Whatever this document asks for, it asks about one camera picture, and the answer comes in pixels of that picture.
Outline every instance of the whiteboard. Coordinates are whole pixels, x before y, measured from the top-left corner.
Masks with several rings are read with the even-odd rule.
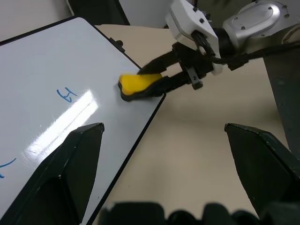
[[[88,222],[162,101],[121,99],[120,74],[137,71],[82,18],[0,46],[0,218],[69,132],[102,122],[97,175],[82,223]]]

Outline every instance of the beige table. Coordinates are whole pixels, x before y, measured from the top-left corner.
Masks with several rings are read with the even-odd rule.
[[[108,37],[124,42],[140,66],[171,50],[169,30],[102,25]],[[166,73],[173,75],[179,66]],[[165,215],[186,209],[196,217],[207,202],[230,211],[254,212],[236,173],[224,125],[228,122],[273,133],[286,144],[263,60],[208,74],[204,87],[169,93],[136,148],[107,202],[159,202]]]

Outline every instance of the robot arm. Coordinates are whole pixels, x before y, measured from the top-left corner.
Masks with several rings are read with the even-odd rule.
[[[201,10],[186,0],[174,0],[166,21],[178,42],[171,52],[143,67],[138,73],[143,76],[121,76],[122,98],[160,96],[184,84],[196,90],[203,86],[201,79],[208,72],[220,74],[222,65],[234,70],[251,59],[300,47],[296,42],[300,39],[299,8],[298,0],[258,0],[225,20],[223,28],[213,29]],[[160,75],[177,62],[182,72],[172,77]],[[127,85],[134,79],[143,81],[143,88]]]

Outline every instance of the yellow sponge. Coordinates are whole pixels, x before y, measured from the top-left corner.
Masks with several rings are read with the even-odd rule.
[[[124,95],[130,96],[147,89],[155,81],[162,78],[161,74],[147,74],[147,75],[121,75],[119,83],[121,84],[121,91]]]

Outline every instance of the blue marker writing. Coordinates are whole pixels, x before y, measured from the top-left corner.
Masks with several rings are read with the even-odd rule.
[[[63,96],[61,93],[60,93],[60,91],[59,90],[56,90],[57,91],[57,93],[64,99],[64,100],[66,100],[67,102],[72,102],[72,98],[71,97],[69,97],[69,94],[72,94],[72,95],[75,95],[75,96],[77,96],[74,92],[71,92],[68,88],[65,88],[69,93],[66,95],[66,96]]]
[[[12,164],[15,160],[16,160],[16,158],[13,161],[9,162],[9,163],[6,163],[4,165],[0,165],[0,168],[5,167],[5,166],[7,166],[9,164]]]

